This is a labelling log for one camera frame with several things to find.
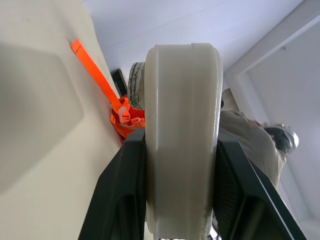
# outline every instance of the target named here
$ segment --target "helmet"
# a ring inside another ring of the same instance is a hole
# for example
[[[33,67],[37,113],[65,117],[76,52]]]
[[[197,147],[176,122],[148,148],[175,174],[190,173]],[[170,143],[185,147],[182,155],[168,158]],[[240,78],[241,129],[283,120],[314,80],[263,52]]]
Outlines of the helmet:
[[[287,154],[295,150],[299,145],[299,138],[297,134],[283,124],[276,124],[271,126],[266,126],[264,128],[266,132],[274,136],[274,141],[277,148]]]

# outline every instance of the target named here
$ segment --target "orange strap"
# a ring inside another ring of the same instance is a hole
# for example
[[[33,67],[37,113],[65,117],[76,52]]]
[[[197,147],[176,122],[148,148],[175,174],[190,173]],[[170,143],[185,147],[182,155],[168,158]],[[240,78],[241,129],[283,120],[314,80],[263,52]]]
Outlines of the orange strap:
[[[99,85],[104,95],[108,98],[109,102],[112,106],[120,106],[120,101],[117,98],[114,91],[111,89],[107,79],[102,74],[100,69],[91,59],[89,54],[86,52],[85,48],[82,46],[79,39],[75,40],[75,42],[71,45],[71,49],[83,64],[85,69],[89,72],[91,77],[95,80],[95,82]]]

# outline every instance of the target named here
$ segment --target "white helmet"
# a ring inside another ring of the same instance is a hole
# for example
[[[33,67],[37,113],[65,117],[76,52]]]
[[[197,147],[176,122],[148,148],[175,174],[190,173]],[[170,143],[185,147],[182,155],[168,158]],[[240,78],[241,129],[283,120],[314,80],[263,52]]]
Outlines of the white helmet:
[[[266,130],[268,134],[274,136],[277,148],[285,154],[294,151],[299,145],[297,134],[291,128],[285,127],[283,124],[266,126],[264,130]]]

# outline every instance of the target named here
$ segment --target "beige jacket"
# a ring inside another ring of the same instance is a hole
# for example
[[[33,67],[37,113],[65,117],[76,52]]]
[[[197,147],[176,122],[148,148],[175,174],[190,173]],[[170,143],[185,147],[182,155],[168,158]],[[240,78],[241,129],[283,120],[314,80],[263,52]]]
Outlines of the beige jacket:
[[[255,123],[249,123],[241,112],[222,111],[219,130],[237,140],[244,154],[278,186],[286,157],[276,148],[270,135]]]

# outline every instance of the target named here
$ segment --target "person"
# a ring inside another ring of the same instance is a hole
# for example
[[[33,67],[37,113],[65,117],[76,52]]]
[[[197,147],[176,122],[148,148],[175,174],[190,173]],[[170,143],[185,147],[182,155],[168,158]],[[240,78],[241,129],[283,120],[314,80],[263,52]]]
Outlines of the person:
[[[299,144],[297,134],[283,124],[262,126],[235,111],[220,112],[219,131],[234,137],[246,157],[264,172],[275,187],[287,155]]]

